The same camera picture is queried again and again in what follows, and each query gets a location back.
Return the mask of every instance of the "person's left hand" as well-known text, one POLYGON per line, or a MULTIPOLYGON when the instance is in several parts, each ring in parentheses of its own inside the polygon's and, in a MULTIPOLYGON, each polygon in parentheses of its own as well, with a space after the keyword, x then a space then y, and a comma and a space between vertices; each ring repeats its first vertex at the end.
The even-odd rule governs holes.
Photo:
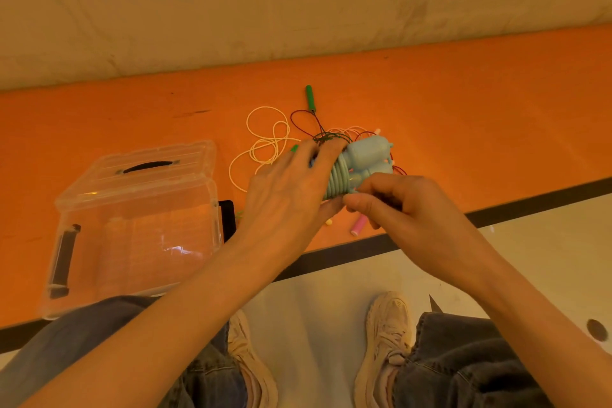
POLYGON ((312 140, 303 141, 295 152, 263 167, 251 178, 244 216, 231 242, 249 250, 261 248, 281 260, 279 267, 290 265, 343 207, 342 197, 321 201, 332 166, 345 147, 343 139, 320 148, 312 140))

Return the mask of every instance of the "jeans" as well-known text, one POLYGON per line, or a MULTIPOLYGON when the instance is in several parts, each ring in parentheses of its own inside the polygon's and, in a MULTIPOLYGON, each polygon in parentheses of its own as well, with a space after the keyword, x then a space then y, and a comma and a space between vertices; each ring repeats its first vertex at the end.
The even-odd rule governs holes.
MULTIPOLYGON (((40 331, 0 371, 0 400, 16 408, 155 301, 117 296, 40 331)), ((227 351, 228 325, 196 356, 162 408, 243 408, 247 389, 227 351)), ((547 397, 488 319, 424 313, 393 387, 394 408, 549 407, 547 397)))

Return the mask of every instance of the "person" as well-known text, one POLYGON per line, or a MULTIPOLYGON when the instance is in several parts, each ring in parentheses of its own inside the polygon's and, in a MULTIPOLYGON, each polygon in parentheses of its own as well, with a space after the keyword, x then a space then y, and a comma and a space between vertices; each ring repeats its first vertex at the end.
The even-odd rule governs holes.
POLYGON ((492 319, 427 313, 410 348, 405 300, 378 297, 366 319, 356 407, 612 406, 612 357, 506 262, 436 183, 374 174, 358 193, 321 203, 343 147, 304 141, 254 176, 240 228, 165 296, 110 298, 43 329, 0 373, 2 405, 275 407, 276 386, 239 309, 346 205, 492 319))

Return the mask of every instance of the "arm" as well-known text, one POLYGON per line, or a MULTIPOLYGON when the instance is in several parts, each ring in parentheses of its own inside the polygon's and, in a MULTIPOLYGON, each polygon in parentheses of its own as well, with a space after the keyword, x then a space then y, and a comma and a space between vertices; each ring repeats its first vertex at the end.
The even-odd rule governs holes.
POLYGON ((384 227, 425 272, 471 295, 555 406, 612 406, 612 357, 502 258, 436 183, 375 174, 359 191, 344 196, 348 209, 384 227))
POLYGON ((22 408, 155 407, 230 316, 306 249, 342 200, 321 204, 346 143, 303 142, 254 176, 240 229, 184 281, 30 397, 22 408))

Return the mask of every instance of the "clear plastic container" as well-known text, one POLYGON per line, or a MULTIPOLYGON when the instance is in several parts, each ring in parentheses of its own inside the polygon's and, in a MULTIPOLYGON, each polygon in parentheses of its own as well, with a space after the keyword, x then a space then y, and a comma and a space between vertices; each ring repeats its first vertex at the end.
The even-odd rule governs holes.
POLYGON ((100 158, 61 194, 43 317, 114 295, 155 295, 221 241, 212 141, 100 158))

